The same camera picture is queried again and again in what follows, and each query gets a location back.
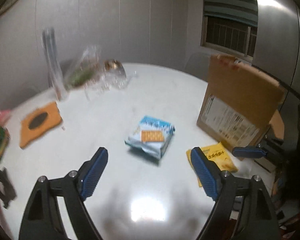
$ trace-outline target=cracker package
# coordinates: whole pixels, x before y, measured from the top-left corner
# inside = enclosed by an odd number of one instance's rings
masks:
[[[236,166],[234,166],[230,156],[226,152],[226,149],[223,147],[222,143],[206,146],[206,147],[200,147],[204,155],[207,157],[209,161],[214,161],[216,165],[219,167],[220,170],[224,171],[230,171],[230,172],[237,172],[238,169]],[[191,149],[187,150],[186,152],[188,161],[192,166],[191,163]],[[199,187],[202,187],[202,184],[198,178]]]
[[[124,142],[160,160],[175,129],[171,123],[145,116]]]

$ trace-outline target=gray chair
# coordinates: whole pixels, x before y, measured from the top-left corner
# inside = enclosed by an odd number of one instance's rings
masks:
[[[191,55],[186,63],[185,72],[200,78],[204,81],[208,80],[210,56],[202,52],[196,52]]]

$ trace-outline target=blue gripper pad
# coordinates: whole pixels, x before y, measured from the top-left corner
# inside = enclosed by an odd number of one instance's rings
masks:
[[[261,148],[256,148],[254,146],[247,146],[247,147],[234,147],[232,150],[232,155],[235,157],[259,159],[262,157],[266,157],[267,153]]]
[[[86,161],[82,164],[78,171],[77,184],[77,189],[82,201],[92,196],[107,163],[108,151],[100,147],[90,161]]]
[[[220,169],[213,161],[207,159],[199,147],[191,150],[191,163],[205,193],[216,201],[222,188]]]

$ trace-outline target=clear glass bottle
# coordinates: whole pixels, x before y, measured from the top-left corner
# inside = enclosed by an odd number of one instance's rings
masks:
[[[58,54],[53,28],[47,28],[43,30],[42,45],[44,48],[44,54],[46,56],[53,88],[56,92],[57,99],[62,101],[67,98],[68,91],[64,86],[61,67],[57,60]]]

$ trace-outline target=cardboard box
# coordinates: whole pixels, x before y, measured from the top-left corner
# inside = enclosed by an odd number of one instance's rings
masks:
[[[208,87],[197,125],[231,152],[256,145],[270,127],[283,139],[277,110],[284,89],[267,74],[227,55],[210,58]]]

